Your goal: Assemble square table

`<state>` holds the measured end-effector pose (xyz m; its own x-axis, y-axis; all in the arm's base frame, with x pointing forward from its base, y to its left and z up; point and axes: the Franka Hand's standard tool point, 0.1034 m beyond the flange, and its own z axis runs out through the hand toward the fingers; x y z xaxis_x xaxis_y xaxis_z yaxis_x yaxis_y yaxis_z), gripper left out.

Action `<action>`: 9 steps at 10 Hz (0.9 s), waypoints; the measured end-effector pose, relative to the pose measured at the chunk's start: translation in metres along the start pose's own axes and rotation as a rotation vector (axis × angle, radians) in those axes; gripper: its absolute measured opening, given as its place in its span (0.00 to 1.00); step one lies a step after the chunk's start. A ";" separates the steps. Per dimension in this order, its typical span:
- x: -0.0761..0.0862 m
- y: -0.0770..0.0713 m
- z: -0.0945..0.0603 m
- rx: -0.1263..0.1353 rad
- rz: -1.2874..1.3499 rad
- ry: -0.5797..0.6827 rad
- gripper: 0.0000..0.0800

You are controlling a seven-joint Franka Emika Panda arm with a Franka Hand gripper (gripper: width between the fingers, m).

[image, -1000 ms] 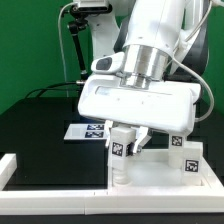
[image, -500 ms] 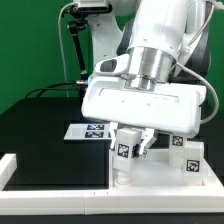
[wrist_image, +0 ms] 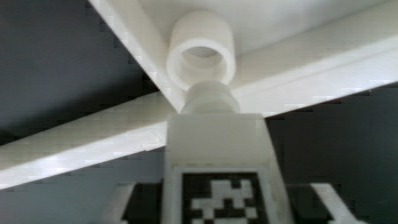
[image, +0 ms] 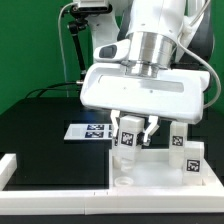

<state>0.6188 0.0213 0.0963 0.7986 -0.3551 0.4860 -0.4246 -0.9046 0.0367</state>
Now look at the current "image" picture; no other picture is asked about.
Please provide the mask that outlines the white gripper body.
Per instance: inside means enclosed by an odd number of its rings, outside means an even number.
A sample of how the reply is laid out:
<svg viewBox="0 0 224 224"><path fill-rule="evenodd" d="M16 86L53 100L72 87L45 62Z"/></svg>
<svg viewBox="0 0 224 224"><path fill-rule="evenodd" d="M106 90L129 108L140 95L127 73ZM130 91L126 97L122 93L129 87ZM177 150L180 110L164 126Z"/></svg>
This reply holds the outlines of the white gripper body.
<svg viewBox="0 0 224 224"><path fill-rule="evenodd" d="M203 116L207 71L167 69L157 76L130 74L121 63L129 53L128 39L98 47L81 89L84 106L119 110L139 116L158 116L190 124Z"/></svg>

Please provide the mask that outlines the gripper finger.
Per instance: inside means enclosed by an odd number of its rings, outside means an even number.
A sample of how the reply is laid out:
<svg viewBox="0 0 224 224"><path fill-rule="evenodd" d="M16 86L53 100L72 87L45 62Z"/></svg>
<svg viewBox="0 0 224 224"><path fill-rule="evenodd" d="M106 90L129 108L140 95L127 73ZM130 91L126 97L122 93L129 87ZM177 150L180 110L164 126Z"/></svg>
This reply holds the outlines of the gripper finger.
<svg viewBox="0 0 224 224"><path fill-rule="evenodd" d="M151 136L159 128L159 117L150 115L148 118L149 125L144 131L143 144L148 146L151 142Z"/></svg>
<svg viewBox="0 0 224 224"><path fill-rule="evenodd" d="M116 137L118 130L119 130L119 124L117 119L120 117L120 111L119 110L112 110L110 114L111 122L113 125L113 133L112 136Z"/></svg>

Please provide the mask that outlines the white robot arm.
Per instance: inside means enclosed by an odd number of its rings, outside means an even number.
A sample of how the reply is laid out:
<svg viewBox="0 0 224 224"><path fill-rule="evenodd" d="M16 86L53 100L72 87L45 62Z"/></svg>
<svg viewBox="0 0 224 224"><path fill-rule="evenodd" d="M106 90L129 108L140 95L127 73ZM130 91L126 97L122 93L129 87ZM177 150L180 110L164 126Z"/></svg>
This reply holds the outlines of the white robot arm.
<svg viewBox="0 0 224 224"><path fill-rule="evenodd" d="M117 6L115 0L73 2L74 17L87 20L94 41L95 63L84 77L82 104L111 112L113 138L119 144L133 136L122 124L122 113L149 119L142 131L144 143L160 119L198 123L208 107L204 91L214 70L173 69L171 65L185 55L203 61L187 48L203 11L186 16L186 0L132 0L118 27Z"/></svg>

